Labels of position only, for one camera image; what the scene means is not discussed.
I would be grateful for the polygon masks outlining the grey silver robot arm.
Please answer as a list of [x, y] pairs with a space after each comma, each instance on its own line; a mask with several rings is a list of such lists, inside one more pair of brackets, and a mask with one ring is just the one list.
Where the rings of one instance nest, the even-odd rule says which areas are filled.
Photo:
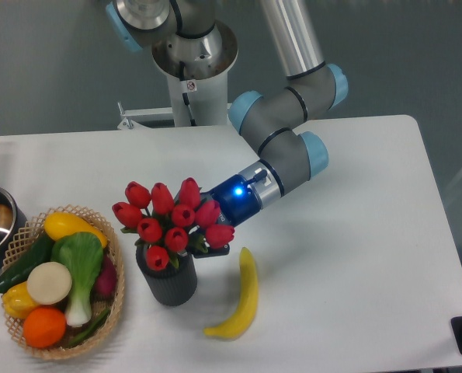
[[255, 91], [227, 102], [228, 70], [238, 55], [234, 34], [215, 17], [212, 1], [113, 1], [106, 13], [123, 45], [151, 48], [168, 83], [178, 127], [232, 124], [258, 160], [199, 196], [211, 201], [214, 220], [187, 228], [184, 254], [228, 252], [233, 227], [313, 178], [328, 165], [322, 140], [294, 129], [342, 102], [348, 82], [327, 64], [302, 1], [260, 4], [287, 77], [266, 98]]

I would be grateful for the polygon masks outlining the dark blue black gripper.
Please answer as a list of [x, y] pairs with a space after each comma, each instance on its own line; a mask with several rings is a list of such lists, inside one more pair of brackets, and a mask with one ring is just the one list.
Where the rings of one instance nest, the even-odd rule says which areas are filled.
[[[252, 163], [241, 172], [203, 192], [203, 200], [220, 205], [217, 223], [236, 227], [284, 195], [283, 184], [265, 160]], [[226, 256], [230, 245], [212, 248], [206, 243], [191, 246], [195, 258]]]

